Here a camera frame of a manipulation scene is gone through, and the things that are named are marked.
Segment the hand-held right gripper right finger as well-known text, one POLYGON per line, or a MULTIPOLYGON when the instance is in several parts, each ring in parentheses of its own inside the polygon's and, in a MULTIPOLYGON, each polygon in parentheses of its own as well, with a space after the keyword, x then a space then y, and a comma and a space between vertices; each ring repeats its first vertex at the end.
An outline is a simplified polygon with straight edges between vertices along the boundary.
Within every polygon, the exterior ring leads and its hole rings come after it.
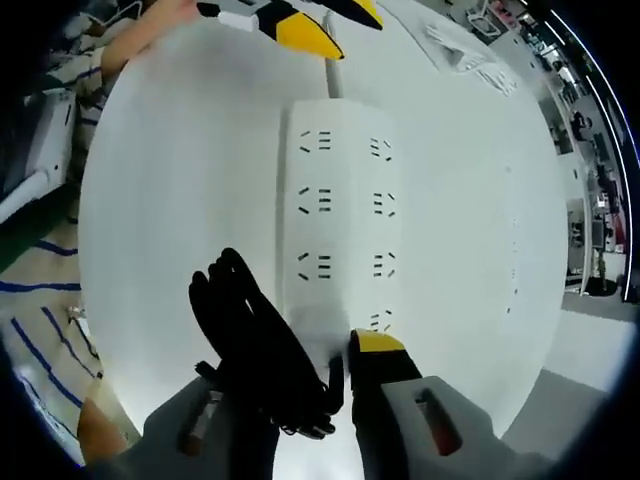
POLYGON ((499 439, 488 413, 423 376, 394 337, 350 335, 352 421, 367 479, 543 479, 550 462, 499 439))

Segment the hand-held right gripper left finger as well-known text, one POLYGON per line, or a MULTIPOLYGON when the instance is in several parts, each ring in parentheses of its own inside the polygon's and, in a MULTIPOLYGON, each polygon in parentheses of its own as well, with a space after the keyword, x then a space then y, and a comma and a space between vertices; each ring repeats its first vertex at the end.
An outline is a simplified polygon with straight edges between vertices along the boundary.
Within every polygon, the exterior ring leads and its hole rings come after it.
POLYGON ((195 378, 145 421, 157 479, 271 479, 279 430, 232 392, 195 378))

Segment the person's right hand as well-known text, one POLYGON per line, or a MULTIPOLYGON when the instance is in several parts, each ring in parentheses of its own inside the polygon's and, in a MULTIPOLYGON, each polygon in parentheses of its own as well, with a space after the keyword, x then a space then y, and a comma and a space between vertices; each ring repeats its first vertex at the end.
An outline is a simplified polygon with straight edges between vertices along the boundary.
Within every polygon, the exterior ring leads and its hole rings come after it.
POLYGON ((80 409, 77 438, 86 465, 112 458, 128 449, 117 425, 90 398, 80 409))

